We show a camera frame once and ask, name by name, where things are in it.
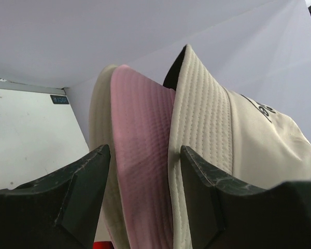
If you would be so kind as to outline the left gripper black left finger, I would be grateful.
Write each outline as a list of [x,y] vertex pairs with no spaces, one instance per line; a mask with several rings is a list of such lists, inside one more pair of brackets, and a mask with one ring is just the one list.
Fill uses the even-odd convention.
[[0,190],[0,248],[92,248],[104,188],[99,156]]

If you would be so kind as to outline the beige bucket hat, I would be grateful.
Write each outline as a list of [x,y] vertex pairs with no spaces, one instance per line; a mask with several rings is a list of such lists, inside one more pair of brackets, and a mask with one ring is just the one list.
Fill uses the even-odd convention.
[[192,247],[181,146],[261,188],[311,179],[311,143],[294,120],[221,86],[190,45],[183,47],[163,85],[175,91],[168,145],[174,248]]

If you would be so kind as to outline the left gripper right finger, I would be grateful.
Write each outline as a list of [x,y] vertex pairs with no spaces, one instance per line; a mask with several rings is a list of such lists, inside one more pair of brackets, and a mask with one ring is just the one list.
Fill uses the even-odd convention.
[[189,146],[180,164],[193,248],[311,248],[311,181],[262,189]]

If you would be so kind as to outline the pink bucket hat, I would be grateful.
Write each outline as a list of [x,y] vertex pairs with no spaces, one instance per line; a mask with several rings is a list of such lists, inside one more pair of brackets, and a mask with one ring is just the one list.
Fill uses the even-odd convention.
[[172,248],[167,176],[175,91],[122,65],[110,82],[111,121],[123,216],[131,248]]

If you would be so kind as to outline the cream bucket hat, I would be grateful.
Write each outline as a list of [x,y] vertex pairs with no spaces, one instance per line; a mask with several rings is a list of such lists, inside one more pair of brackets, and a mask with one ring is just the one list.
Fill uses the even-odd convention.
[[102,219],[114,248],[130,248],[123,217],[123,207],[117,178],[116,153],[111,122],[111,77],[117,68],[108,65],[100,72],[93,91],[89,110],[89,149],[97,152],[104,176]]

